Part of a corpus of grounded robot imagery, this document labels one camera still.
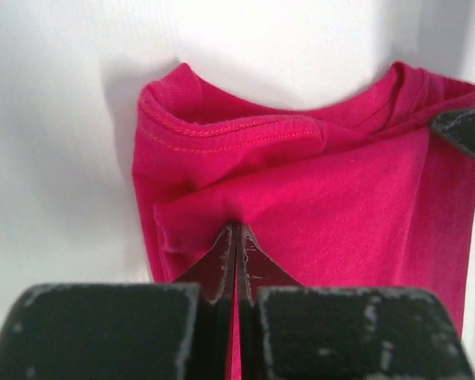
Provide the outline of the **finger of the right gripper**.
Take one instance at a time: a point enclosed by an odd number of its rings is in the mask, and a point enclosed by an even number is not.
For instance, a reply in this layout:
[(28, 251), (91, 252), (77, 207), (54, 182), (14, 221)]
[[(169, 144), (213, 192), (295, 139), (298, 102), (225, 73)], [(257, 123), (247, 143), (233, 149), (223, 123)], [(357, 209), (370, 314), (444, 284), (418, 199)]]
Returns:
[(475, 108), (443, 112), (430, 130), (475, 161)]

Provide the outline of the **red t shirt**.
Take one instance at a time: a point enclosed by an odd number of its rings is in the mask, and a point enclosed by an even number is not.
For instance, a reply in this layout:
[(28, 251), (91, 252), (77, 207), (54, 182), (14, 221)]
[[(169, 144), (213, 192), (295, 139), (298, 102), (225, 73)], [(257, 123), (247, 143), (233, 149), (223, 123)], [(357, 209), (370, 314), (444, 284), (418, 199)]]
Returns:
[(435, 137), (475, 84), (402, 62), (325, 108), (269, 108), (181, 64), (138, 99), (132, 164), (153, 277), (171, 282), (228, 222), (308, 287), (420, 287), (460, 329), (475, 162)]

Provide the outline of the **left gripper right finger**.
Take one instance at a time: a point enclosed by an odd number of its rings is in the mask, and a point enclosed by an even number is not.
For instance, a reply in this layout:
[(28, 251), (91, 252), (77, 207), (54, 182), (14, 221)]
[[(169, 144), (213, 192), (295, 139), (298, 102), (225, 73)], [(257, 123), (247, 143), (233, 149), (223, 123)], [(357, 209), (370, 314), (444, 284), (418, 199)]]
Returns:
[(236, 224), (237, 300), (252, 307), (262, 287), (301, 287), (261, 247), (248, 225)]

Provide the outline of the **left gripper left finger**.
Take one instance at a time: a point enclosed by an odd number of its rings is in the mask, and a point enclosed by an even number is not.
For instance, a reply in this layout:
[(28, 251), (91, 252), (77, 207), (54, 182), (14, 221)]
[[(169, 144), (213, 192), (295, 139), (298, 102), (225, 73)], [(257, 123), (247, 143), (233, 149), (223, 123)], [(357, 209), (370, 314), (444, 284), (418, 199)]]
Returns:
[(231, 304), (234, 297), (236, 226), (227, 223), (207, 253), (172, 282), (197, 291), (203, 304)]

